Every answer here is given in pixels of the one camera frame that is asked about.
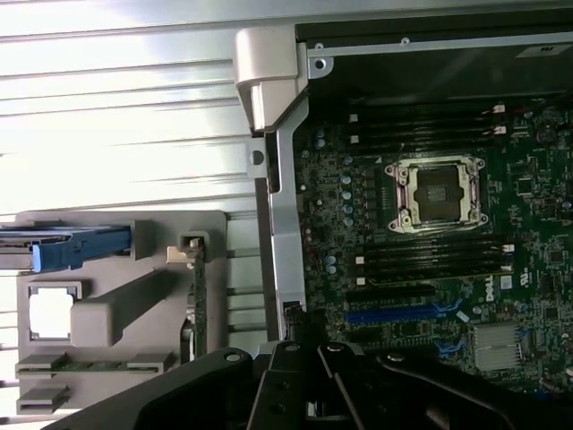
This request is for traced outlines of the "hard disk in blue carrier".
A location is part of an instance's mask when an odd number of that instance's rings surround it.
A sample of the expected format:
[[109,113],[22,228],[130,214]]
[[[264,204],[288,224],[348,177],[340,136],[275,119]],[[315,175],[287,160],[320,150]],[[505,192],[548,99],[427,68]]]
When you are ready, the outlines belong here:
[[0,227],[0,270],[40,274],[80,269],[89,260],[131,250],[128,227]]

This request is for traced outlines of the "green RAM stick bare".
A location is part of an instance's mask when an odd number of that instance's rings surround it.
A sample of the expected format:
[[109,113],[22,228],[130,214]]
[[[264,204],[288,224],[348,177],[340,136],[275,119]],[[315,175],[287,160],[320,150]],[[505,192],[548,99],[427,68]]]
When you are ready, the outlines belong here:
[[123,372],[127,371],[127,363],[123,361],[72,361],[58,363],[54,371],[58,373],[85,372]]

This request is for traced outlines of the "silver CPU chip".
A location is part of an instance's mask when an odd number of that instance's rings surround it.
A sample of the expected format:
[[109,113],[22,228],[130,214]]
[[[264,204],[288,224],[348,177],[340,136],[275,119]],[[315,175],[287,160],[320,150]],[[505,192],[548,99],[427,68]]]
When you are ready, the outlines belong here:
[[74,297],[66,288],[38,288],[30,295],[30,332],[36,340],[65,340],[71,333]]

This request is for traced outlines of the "metal CPU socket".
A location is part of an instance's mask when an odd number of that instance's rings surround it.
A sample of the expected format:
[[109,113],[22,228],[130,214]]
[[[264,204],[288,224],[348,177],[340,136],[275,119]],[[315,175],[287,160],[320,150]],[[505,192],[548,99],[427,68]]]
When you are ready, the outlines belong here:
[[421,235],[468,231],[488,223],[481,202],[480,173],[485,161],[474,156],[401,159],[384,168],[394,180],[394,233]]

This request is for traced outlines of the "open dark PC case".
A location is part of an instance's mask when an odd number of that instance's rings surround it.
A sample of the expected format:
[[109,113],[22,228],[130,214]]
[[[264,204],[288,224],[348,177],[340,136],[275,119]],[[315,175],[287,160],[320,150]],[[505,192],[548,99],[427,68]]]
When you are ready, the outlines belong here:
[[445,13],[379,13],[240,30],[236,88],[267,143],[265,271],[278,334],[306,303],[295,131],[354,105],[573,100],[573,0],[509,0]]

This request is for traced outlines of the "silver chipset heatsink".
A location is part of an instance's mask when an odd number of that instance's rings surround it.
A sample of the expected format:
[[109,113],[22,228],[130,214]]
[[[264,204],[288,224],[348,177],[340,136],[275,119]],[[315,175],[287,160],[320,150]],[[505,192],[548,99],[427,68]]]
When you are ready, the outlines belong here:
[[493,372],[519,367],[521,349],[514,323],[492,323],[475,326],[475,367],[481,372]]

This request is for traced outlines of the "green Dell motherboard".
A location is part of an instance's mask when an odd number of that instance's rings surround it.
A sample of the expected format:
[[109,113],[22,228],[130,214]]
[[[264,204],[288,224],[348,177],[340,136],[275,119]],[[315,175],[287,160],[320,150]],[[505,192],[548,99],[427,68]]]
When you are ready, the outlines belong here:
[[[371,357],[385,352],[413,352],[436,358],[507,389],[542,398],[573,398],[573,100],[465,100],[501,102],[499,114],[434,114],[426,116],[367,116],[350,121],[347,109],[309,116],[295,131],[295,182],[302,237],[306,303],[320,311],[334,340],[347,341],[348,331],[376,328],[387,342],[378,348],[358,345]],[[496,125],[400,128],[346,127],[355,122],[393,118],[492,116]],[[424,142],[504,138],[495,147],[462,151],[398,152],[356,156],[346,146],[351,134],[406,130],[476,128],[504,125],[503,135],[438,138],[370,138],[363,142]],[[408,235],[394,233],[394,180],[384,168],[401,159],[474,156],[485,161],[480,173],[483,212],[487,224],[468,231]],[[468,240],[497,237],[500,247],[464,247],[357,252],[368,244],[420,240]],[[484,252],[512,254],[499,260],[374,262],[357,265],[367,254]],[[513,271],[477,273],[414,272],[363,276],[357,266],[496,262]],[[355,289],[430,285],[431,297],[348,303]],[[375,324],[350,324],[346,314],[397,307],[431,306],[432,319]],[[514,323],[521,349],[519,367],[481,372],[475,367],[474,328],[480,324]]]

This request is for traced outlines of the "long black expansion slot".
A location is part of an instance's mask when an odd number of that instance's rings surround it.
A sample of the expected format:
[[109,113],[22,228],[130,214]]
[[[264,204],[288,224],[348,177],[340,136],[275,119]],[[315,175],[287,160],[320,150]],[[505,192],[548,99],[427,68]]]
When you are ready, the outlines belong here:
[[392,288],[355,289],[346,292],[346,301],[348,303],[362,303],[413,297],[431,297],[435,295],[435,292],[435,287],[425,284]]

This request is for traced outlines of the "black RAM slot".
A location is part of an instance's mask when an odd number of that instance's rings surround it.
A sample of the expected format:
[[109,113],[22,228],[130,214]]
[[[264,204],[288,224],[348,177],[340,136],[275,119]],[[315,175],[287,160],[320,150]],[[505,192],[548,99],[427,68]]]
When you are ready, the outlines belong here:
[[381,264],[373,266],[357,266],[355,272],[363,276],[389,276],[390,274],[414,273],[414,272],[456,272],[477,273],[482,271],[513,271],[513,265],[496,262],[470,262],[470,263],[435,263],[435,264],[410,264],[389,266]]
[[512,254],[485,250],[484,252],[446,252],[446,253],[413,253],[413,254],[367,254],[355,257],[357,265],[365,265],[374,262],[422,262],[422,261],[467,261],[467,260],[499,260],[511,257]]
[[505,113],[507,105],[501,102],[446,102],[418,105],[360,106],[349,110],[350,121],[367,116],[426,116],[438,114],[499,114]]
[[391,251],[391,250],[415,250],[415,249],[449,249],[449,248],[464,248],[464,247],[500,247],[503,245],[510,245],[510,242],[497,237],[485,237],[468,240],[420,240],[420,241],[404,241],[404,242],[388,242],[385,244],[368,244],[357,247],[357,252],[373,252],[373,251]]
[[348,128],[400,128],[400,127],[437,127],[437,126],[482,126],[496,125],[497,119],[492,116],[476,117],[435,117],[435,118],[393,118],[391,121],[355,122],[346,125]]
[[462,151],[495,147],[505,142],[504,138],[485,137],[478,139],[453,139],[424,142],[386,142],[375,140],[348,144],[346,149],[356,156],[374,156],[398,152]]
[[508,132],[508,128],[504,125],[495,126],[490,129],[434,129],[434,130],[406,130],[396,131],[393,133],[361,133],[351,134],[349,136],[350,142],[362,142],[370,138],[405,138],[405,139],[422,139],[422,138],[438,138],[438,137],[476,137],[476,136],[493,136],[503,135]]

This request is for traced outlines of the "grey plastic parts rack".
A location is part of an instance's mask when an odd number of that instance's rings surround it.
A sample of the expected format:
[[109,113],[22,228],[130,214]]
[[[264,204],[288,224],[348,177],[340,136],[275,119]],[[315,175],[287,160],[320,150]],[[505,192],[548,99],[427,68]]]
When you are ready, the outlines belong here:
[[[17,273],[16,402],[21,415],[84,409],[186,364],[181,329],[191,273],[167,265],[167,247],[186,232],[206,234],[207,353],[227,343],[227,215],[222,211],[27,211],[8,226],[128,227],[131,250],[80,269]],[[65,340],[36,340],[30,295],[66,288],[74,297]],[[123,361],[123,372],[58,373],[65,360]]]

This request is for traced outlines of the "blue expansion slot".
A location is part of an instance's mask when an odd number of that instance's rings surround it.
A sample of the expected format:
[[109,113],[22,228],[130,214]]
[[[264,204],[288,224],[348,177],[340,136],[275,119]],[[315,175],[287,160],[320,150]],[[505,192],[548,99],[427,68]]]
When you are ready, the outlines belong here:
[[375,324],[405,320],[432,319],[439,312],[431,306],[397,307],[376,311],[353,311],[346,314],[350,324]]

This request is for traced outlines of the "short black expansion slot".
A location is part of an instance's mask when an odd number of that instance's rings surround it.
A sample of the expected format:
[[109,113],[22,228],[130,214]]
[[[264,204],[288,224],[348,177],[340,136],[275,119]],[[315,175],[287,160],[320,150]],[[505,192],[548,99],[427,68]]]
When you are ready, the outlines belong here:
[[357,331],[348,331],[346,338],[349,342],[356,343],[366,348],[378,348],[384,345],[388,338],[384,331],[374,329],[364,329]]

